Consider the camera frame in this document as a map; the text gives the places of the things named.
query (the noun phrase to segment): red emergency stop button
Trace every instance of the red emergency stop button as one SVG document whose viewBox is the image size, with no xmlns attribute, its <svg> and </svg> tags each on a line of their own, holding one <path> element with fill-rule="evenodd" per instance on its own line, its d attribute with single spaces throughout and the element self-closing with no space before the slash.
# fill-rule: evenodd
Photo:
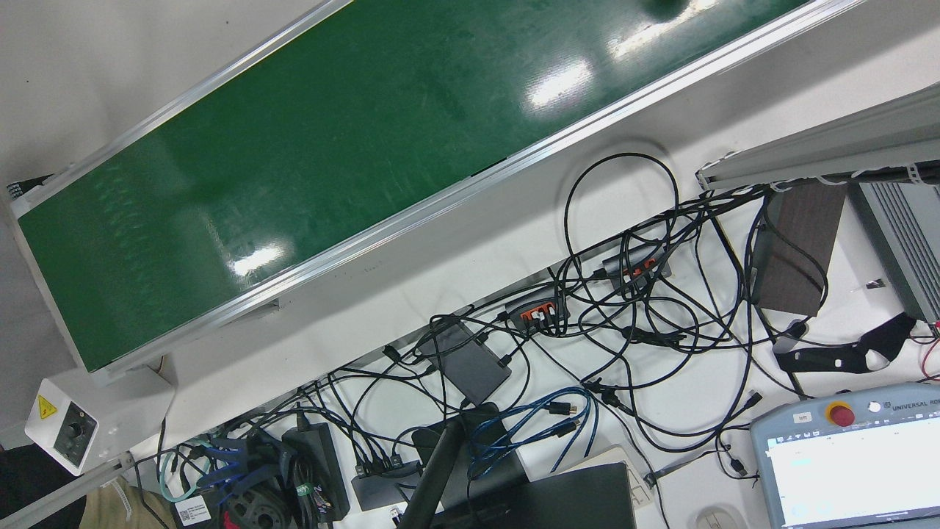
<svg viewBox="0 0 940 529">
<path fill-rule="evenodd" d="M 838 403 L 830 406 L 826 412 L 826 417 L 833 424 L 845 427 L 851 426 L 855 422 L 855 414 L 847 404 Z"/>
</svg>

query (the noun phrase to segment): black strap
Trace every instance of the black strap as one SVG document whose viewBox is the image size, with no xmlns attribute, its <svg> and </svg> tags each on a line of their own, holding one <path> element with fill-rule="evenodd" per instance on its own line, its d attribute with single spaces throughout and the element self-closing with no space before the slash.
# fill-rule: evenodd
<svg viewBox="0 0 940 529">
<path fill-rule="evenodd" d="M 775 355 L 776 363 L 787 373 L 871 373 L 865 362 L 868 352 L 876 351 L 888 362 L 894 361 L 916 323 L 915 318 L 900 313 L 863 334 L 854 344 L 796 349 Z"/>
</svg>

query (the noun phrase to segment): orange usb port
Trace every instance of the orange usb port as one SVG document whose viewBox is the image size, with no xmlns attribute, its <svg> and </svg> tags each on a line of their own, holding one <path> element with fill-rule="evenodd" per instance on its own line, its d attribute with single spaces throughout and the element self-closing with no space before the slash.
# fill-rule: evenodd
<svg viewBox="0 0 940 529">
<path fill-rule="evenodd" d="M 646 260 L 645 263 L 643 263 L 642 268 L 640 267 L 634 268 L 634 271 L 632 274 L 630 274 L 630 277 L 635 278 L 637 276 L 640 276 L 641 274 L 643 274 L 643 272 L 646 272 L 647 270 L 649 270 L 650 268 L 653 268 L 654 266 L 656 266 L 656 260 L 650 257 L 649 259 Z M 623 275 L 624 276 L 627 275 L 626 270 L 623 271 Z"/>
<path fill-rule="evenodd" d="M 539 305 L 538 307 L 536 307 L 536 308 L 534 308 L 534 309 L 532 309 L 532 310 L 525 311 L 524 313 L 520 314 L 520 316 L 521 316 L 521 317 L 523 318 L 523 320 L 525 320 L 525 321 L 532 321 L 532 320 L 536 319 L 535 313 L 543 313 L 543 314 L 545 314 L 545 315 L 547 316 L 547 315 L 549 315 L 549 314 L 551 314 L 551 313 L 554 313 L 555 310 L 556 310 L 556 308 L 555 308 L 555 302 L 554 302 L 554 301 L 549 301 L 549 302 L 547 302 L 547 303 L 543 303 L 543 304 Z"/>
</svg>

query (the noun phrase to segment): yellow label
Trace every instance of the yellow label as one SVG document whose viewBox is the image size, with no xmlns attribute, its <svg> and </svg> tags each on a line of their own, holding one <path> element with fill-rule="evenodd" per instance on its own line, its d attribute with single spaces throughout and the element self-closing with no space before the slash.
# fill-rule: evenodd
<svg viewBox="0 0 940 529">
<path fill-rule="evenodd" d="M 46 400 L 46 397 L 40 395 L 37 400 L 39 401 L 39 418 L 40 419 L 48 419 L 49 417 L 51 417 L 54 413 L 58 411 L 58 409 L 56 409 L 55 406 L 53 406 L 53 403 Z"/>
</svg>

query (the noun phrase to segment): barcode sticker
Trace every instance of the barcode sticker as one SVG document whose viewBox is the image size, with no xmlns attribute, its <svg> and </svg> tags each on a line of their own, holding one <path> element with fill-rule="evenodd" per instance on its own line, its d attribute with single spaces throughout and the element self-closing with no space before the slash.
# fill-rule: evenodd
<svg viewBox="0 0 940 529">
<path fill-rule="evenodd" d="M 206 508 L 206 501 L 202 499 L 202 496 L 194 496 L 188 500 L 178 502 L 176 508 L 177 513 L 180 515 L 180 521 L 184 526 L 212 519 L 209 509 Z"/>
</svg>

